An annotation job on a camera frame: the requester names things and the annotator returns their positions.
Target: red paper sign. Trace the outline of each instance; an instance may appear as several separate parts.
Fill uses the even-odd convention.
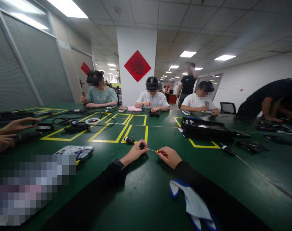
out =
[[[151,67],[138,50],[127,61],[124,67],[133,76],[136,82],[140,81],[148,71],[151,70]]]
[[[90,68],[87,66],[85,62],[83,62],[81,69],[83,72],[85,72],[86,75],[88,75],[88,72],[90,71]]]

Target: pink cloth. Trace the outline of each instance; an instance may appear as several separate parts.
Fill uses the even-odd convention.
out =
[[[133,107],[133,106],[128,106],[128,111],[142,111],[141,108],[136,108],[136,107]]]

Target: fluorescent light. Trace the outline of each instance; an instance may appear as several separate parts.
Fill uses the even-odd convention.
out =
[[[196,54],[196,52],[192,52],[192,51],[184,51],[181,55],[180,55],[180,57],[187,57],[187,58],[190,58],[190,57],[192,57],[193,55],[195,55]]]
[[[226,60],[234,58],[234,57],[235,56],[223,55],[223,56],[220,56],[220,57],[216,58],[215,60],[226,61]]]
[[[40,24],[39,22],[27,17],[26,15],[23,15],[21,13],[11,13],[13,16],[16,16],[17,18],[21,19],[22,21],[38,28],[38,29],[45,29],[48,30],[47,27],[45,27],[44,25]]]
[[[88,18],[72,0],[48,0],[64,15],[71,18]]]
[[[33,6],[31,3],[26,0],[3,0],[16,8],[26,12],[26,13],[35,13],[35,14],[45,14],[43,11]]]

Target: hand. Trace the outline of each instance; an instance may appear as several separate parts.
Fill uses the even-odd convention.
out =
[[[182,161],[182,159],[174,149],[165,146],[165,148],[160,148],[159,151],[163,151],[168,155],[168,158],[166,158],[165,156],[163,156],[162,153],[158,154],[160,158],[172,169],[175,169],[177,165]]]
[[[120,162],[125,167],[134,162],[135,160],[137,160],[142,154],[148,151],[148,149],[140,150],[139,149],[140,143],[143,143],[145,145],[145,148],[147,148],[147,143],[144,140],[140,140],[136,144],[134,144],[129,153],[120,159]]]
[[[202,111],[206,112],[206,111],[208,111],[208,109],[209,109],[208,106],[202,106],[199,108],[199,112],[202,112]]]
[[[79,100],[81,101],[81,103],[88,103],[87,99],[84,96],[81,96]]]
[[[86,104],[86,107],[87,108],[98,108],[99,105],[98,104],[94,104],[94,103],[88,103],[88,104]]]
[[[152,112],[156,112],[156,111],[158,111],[158,110],[163,110],[162,108],[163,108],[163,107],[153,107],[153,108],[151,108],[151,111],[152,111]]]
[[[146,107],[151,105],[151,102],[150,102],[150,101],[144,101],[143,103],[144,103],[144,105],[145,105]]]
[[[7,134],[15,134],[20,131],[23,131],[25,129],[29,129],[32,127],[36,127],[36,125],[28,125],[28,126],[23,126],[23,124],[31,123],[31,122],[40,122],[41,119],[36,119],[32,117],[27,117],[23,119],[18,119],[18,120],[13,120],[9,124],[7,124],[5,127],[0,129],[0,133],[3,135]]]
[[[272,118],[272,117],[266,117],[265,119],[268,120],[268,121],[273,121],[273,122],[278,122],[278,123],[282,123],[283,122],[281,119]]]
[[[216,109],[213,109],[212,111],[211,111],[211,115],[213,115],[213,116],[217,116],[219,114],[219,110],[216,108]]]
[[[13,135],[0,135],[0,153],[4,152],[8,148],[14,147],[14,141],[11,137],[16,136]]]

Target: office chair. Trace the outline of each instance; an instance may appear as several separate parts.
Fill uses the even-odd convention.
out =
[[[223,114],[232,114],[236,115],[236,106],[234,103],[229,103],[229,102],[220,102],[221,104],[221,112]]]

